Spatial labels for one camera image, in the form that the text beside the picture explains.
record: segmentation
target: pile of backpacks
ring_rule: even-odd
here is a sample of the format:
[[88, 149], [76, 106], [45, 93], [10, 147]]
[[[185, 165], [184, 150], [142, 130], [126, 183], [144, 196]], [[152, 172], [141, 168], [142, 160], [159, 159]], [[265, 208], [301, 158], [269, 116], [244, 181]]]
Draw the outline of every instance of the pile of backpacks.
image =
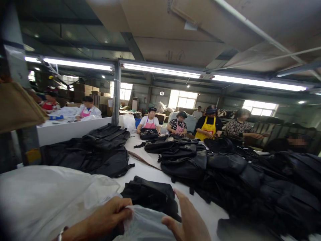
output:
[[232, 218], [262, 223], [277, 235], [297, 240], [321, 232], [321, 158], [277, 152], [259, 156], [230, 140], [205, 139], [209, 150], [173, 135], [147, 140], [136, 147], [159, 154], [172, 181], [190, 187], [207, 203], [224, 208]]
[[111, 178], [125, 175], [135, 164], [128, 164], [124, 147], [130, 133], [108, 124], [82, 138], [72, 138], [40, 148], [42, 165], [68, 167]]

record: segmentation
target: pipe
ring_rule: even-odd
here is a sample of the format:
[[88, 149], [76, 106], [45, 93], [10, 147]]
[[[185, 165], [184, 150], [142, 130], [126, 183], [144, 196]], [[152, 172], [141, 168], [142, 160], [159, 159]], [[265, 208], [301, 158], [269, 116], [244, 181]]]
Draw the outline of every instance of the pipe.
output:
[[[217, 2], [220, 6], [222, 6], [225, 10], [227, 10], [229, 13], [231, 13], [234, 17], [236, 17], [238, 20], [240, 20], [242, 23], [244, 23], [246, 26], [248, 26], [251, 30], [253, 30], [254, 32], [256, 32], [258, 35], [260, 35], [263, 39], [265, 39], [266, 41], [268, 41], [270, 44], [274, 45], [276, 48], [278, 48], [279, 50], [287, 53], [287, 54], [292, 54], [292, 52], [284, 47], [280, 42], [276, 41], [274, 38], [272, 38], [270, 35], [268, 35], [267, 33], [265, 33], [264, 31], [262, 31], [259, 27], [257, 27], [254, 23], [252, 23], [250, 20], [248, 20], [246, 17], [244, 17], [242, 14], [240, 14], [237, 10], [235, 10], [230, 4], [228, 4], [227, 2], [225, 2], [224, 0], [213, 0], [215, 2]], [[306, 64], [305, 61], [303, 61], [302, 59], [300, 59], [297, 56], [291, 56], [292, 59], [294, 59], [295, 61], [297, 61], [300, 64]], [[315, 72], [314, 70], [310, 70], [310, 72], [318, 79], [321, 81], [321, 76], [318, 75], [317, 72]]]
[[283, 58], [286, 58], [286, 57], [292, 57], [292, 56], [294, 56], [294, 55], [305, 54], [305, 53], [309, 53], [309, 52], [313, 52], [313, 51], [317, 51], [317, 50], [321, 50], [321, 47], [317, 47], [317, 48], [313, 48], [313, 49], [308, 49], [308, 50], [303, 50], [303, 51], [295, 52], [295, 53], [292, 53], [292, 54], [277, 56], [277, 57], [273, 57], [273, 58], [270, 58], [270, 59], [258, 60], [258, 61], [251, 62], [251, 63], [248, 63], [248, 64], [235, 65], [235, 66], [227, 66], [227, 67], [218, 68], [218, 69], [212, 69], [212, 70], [208, 70], [208, 71], [216, 71], [216, 70], [223, 70], [223, 69], [238, 68], [238, 67], [243, 67], [243, 66], [248, 66], [248, 65], [256, 64], [256, 63], [258, 63], [258, 62], [267, 62], [267, 61], [272, 61], [272, 60], [277, 60], [277, 59], [283, 59]]

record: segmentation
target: apron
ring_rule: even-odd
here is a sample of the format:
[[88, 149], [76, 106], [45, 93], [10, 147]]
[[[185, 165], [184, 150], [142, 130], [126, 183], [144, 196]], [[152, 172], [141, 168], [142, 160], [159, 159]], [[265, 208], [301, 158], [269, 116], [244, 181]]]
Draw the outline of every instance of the apron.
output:
[[[202, 130], [203, 130], [203, 131], [210, 132], [210, 133], [214, 136], [215, 133], [216, 133], [215, 122], [216, 122], [216, 117], [214, 117], [214, 123], [213, 123], [213, 125], [207, 124], [207, 117], [206, 117], [206, 118], [205, 118], [205, 122], [204, 122], [204, 124], [203, 124], [203, 126], [202, 126]], [[202, 133], [196, 132], [195, 138], [196, 138], [196, 139], [200, 139], [201, 141], [203, 141], [204, 139], [208, 138], [208, 136], [207, 136], [207, 135], [204, 135], [204, 134], [202, 134]]]
[[177, 127], [176, 127], [176, 133], [178, 134], [178, 133], [182, 133], [183, 131], [184, 131], [184, 128], [182, 128], [182, 127], [180, 127], [179, 125], [178, 125], [178, 120], [177, 120]]
[[84, 110], [86, 110], [86, 109], [83, 109], [83, 111], [82, 111], [81, 114], [80, 114], [80, 117], [81, 117], [81, 118], [90, 116], [90, 114], [91, 114], [91, 111], [88, 111], [89, 113], [86, 114], [86, 113], [84, 113]]
[[148, 120], [149, 120], [149, 119], [147, 119], [147, 123], [146, 123], [146, 125], [144, 126], [144, 128], [145, 128], [145, 129], [156, 129], [156, 126], [155, 126], [155, 124], [154, 124], [154, 119], [153, 119], [153, 123], [151, 123], [151, 124], [148, 123]]

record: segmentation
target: black shirt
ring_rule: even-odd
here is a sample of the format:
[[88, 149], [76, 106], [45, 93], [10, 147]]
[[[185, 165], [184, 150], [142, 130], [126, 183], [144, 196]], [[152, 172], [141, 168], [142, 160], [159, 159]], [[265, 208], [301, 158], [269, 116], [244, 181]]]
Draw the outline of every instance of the black shirt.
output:
[[[202, 116], [201, 118], [198, 119], [198, 122], [196, 123], [196, 129], [202, 129], [202, 126], [204, 125], [206, 116]], [[207, 123], [209, 125], [213, 125], [214, 124], [214, 118], [207, 118]], [[216, 121], [215, 121], [215, 127], [217, 131], [221, 131], [222, 130], [222, 121], [219, 117], [216, 117]]]

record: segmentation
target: floral shirt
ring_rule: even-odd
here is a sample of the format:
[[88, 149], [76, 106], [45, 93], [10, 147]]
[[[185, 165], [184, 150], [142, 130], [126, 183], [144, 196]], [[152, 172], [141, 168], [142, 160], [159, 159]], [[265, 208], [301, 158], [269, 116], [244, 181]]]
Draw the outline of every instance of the floral shirt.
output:
[[[173, 119], [169, 122], [169, 124], [172, 126], [173, 130], [177, 129], [177, 119]], [[182, 127], [183, 129], [187, 129], [186, 123], [185, 122], [178, 122], [178, 125]]]

